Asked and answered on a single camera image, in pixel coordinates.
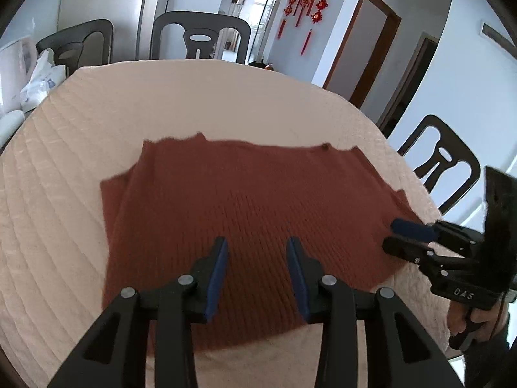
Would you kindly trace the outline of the person's right hand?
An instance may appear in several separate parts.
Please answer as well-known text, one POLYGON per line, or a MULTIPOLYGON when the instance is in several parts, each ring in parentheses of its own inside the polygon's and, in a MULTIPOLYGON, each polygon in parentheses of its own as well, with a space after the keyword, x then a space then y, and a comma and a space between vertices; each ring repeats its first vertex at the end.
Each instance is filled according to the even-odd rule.
MULTIPOLYGON (((463 333, 466 330, 468 306, 454 301, 449 302, 447 326, 451 335, 463 333)), ((488 341, 503 330, 508 321, 508 304, 498 302, 491 310, 485 311, 474 308, 470 313, 470 321, 480 324, 475 339, 488 341)))

